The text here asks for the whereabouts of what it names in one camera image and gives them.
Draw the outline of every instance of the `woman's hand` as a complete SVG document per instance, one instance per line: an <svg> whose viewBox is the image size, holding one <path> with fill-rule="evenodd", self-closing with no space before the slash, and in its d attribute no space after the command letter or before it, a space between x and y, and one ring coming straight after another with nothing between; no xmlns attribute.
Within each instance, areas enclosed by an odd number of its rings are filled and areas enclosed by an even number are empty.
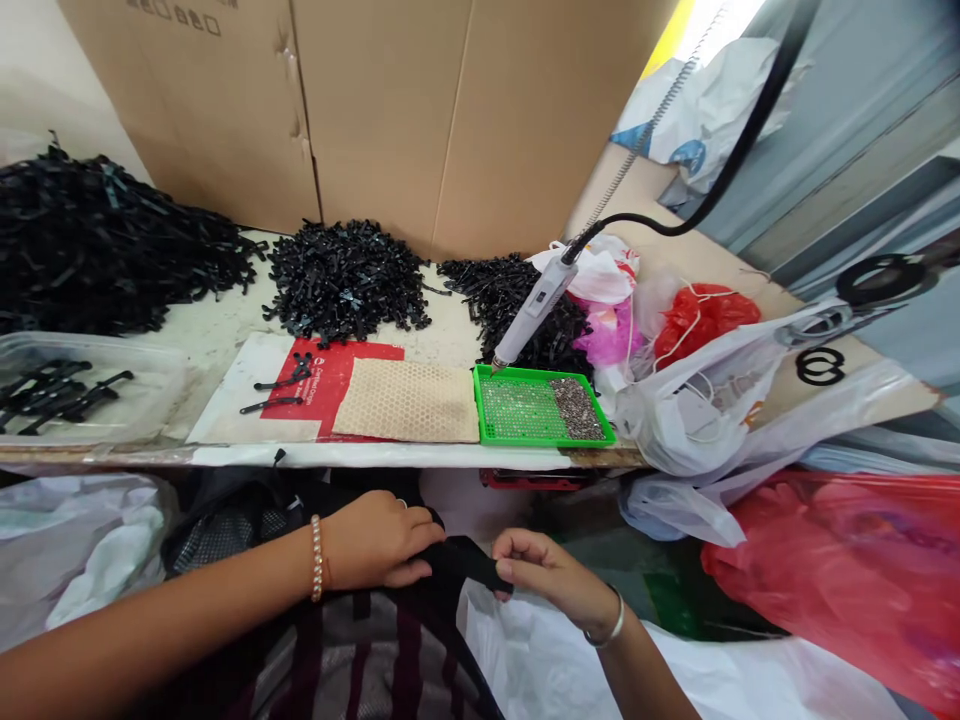
<svg viewBox="0 0 960 720"><path fill-rule="evenodd" d="M323 589L411 585L432 570L425 560L407 561L446 537L426 508L372 490L320 521Z"/></svg>
<svg viewBox="0 0 960 720"><path fill-rule="evenodd" d="M603 640L613 632L620 616L617 594L546 535L504 530L492 555L501 578L545 597L591 638Z"/></svg>

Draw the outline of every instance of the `coiled cable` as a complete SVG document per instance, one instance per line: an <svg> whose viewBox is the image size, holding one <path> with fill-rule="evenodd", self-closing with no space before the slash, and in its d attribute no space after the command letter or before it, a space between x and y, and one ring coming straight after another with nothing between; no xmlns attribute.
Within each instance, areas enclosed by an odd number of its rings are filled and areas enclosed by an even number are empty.
<svg viewBox="0 0 960 720"><path fill-rule="evenodd" d="M700 207L694 211L693 215L679 225L664 225L651 217L637 213L616 213L610 215L603 218L603 220L594 222L567 246L566 251L564 251L561 256L565 265L575 263L583 251L583 248L587 246L587 243L612 223L621 220L635 222L640 225L646 225L651 230L666 237L676 237L693 230L693 228L699 225L703 219L710 214L717 203L720 202L720 198L723 197L724 193L726 193L730 187L733 179L737 176L737 173L743 166L744 160L746 160L747 155L760 136L764 125L767 124L767 119L777 104L783 86L790 77L793 65L797 61L800 49L803 47L803 43L807 38L807 32L810 30L813 18L816 16L817 9L820 7L820 1L821 0L795 0L790 24L787 26L783 42L780 43L777 56L773 60L770 74L767 75L767 80L763 84L763 89L760 91L760 97L757 98L757 103L754 105L750 117L747 118L747 123L740 133L740 137L733 151L730 153L730 157L727 158L727 162L724 164L720 176L710 189L710 192L704 197Z"/></svg>
<svg viewBox="0 0 960 720"><path fill-rule="evenodd" d="M610 198L613 197L613 194L617 191L617 188L620 187L620 183L623 182L623 179L627 176L627 173L630 172L630 168L633 167L633 163L637 159L637 156L643 154L644 145L653 137L653 131L656 129L657 125L660 124L663 116L667 114L667 110L670 109L673 101L680 94L684 84L687 82L687 78L693 74L693 71L697 69L697 65L700 64L700 53L703 52L703 46L706 44L707 38L717 27L723 23L726 14L727 3L723 3L723 5L720 6L720 9L717 10L717 14L713 16L713 20L710 21L707 29L703 31L703 34L700 36L700 40L697 42L696 47L693 49L693 52L690 53L690 57L683 64L683 67L680 68L680 72L677 73L677 77L674 78L673 83L670 85L670 89L667 90L667 94L663 96L663 100L661 100L660 105L657 106L657 110L653 113L653 117L650 118L650 121L646 124L646 127L643 128L643 132L640 133L640 137L637 138L637 141L633 144L633 147L630 148L630 154L623 161L620 169L617 170L617 174L614 176L613 182L610 183L610 186L603 193L603 197L600 199L600 202L597 203L597 207L594 208L593 213L590 215L590 219L584 226L584 229L593 225L600 218L600 214L606 209L607 203L610 202Z"/></svg>

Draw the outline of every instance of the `woman's right hand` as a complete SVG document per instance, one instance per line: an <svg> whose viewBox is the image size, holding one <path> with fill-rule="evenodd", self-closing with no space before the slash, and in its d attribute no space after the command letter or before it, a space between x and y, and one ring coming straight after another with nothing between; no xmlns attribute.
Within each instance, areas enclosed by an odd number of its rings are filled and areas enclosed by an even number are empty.
<svg viewBox="0 0 960 720"><path fill-rule="evenodd" d="M504 530L492 555L503 580L545 597L591 638L602 641L613 632L620 616L617 594L546 535Z"/></svg>

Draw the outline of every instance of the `green plastic tray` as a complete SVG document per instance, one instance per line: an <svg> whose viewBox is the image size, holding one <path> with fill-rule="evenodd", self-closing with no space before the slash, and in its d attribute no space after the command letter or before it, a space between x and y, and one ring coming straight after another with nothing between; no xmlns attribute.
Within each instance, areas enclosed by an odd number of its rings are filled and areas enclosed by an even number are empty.
<svg viewBox="0 0 960 720"><path fill-rule="evenodd" d="M603 440L573 440L560 417L551 380L573 378L590 396ZM480 414L482 445L534 447L606 447L617 441L597 396L584 375L506 368L491 376L489 365L473 368L473 388Z"/></svg>

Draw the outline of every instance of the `pearl bracelet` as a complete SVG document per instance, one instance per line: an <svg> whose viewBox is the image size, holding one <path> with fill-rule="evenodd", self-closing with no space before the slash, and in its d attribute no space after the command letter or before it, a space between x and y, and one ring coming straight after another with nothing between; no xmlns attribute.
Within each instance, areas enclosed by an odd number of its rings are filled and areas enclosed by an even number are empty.
<svg viewBox="0 0 960 720"><path fill-rule="evenodd" d="M310 599L313 602L320 602L320 595L323 593L323 555L320 552L320 516L314 515L310 518L310 524L313 526L313 593Z"/></svg>
<svg viewBox="0 0 960 720"><path fill-rule="evenodd" d="M610 583L607 583L607 587L617 594L617 600L620 601L620 616L617 618L617 624L613 627L613 632L610 633L610 637L608 637L606 640L594 640L592 637L590 637L590 633L588 633L586 630L583 631L583 636L587 639L587 642L597 650L605 648L607 645L613 642L620 634L620 631L623 630L623 595L621 595L620 591Z"/></svg>

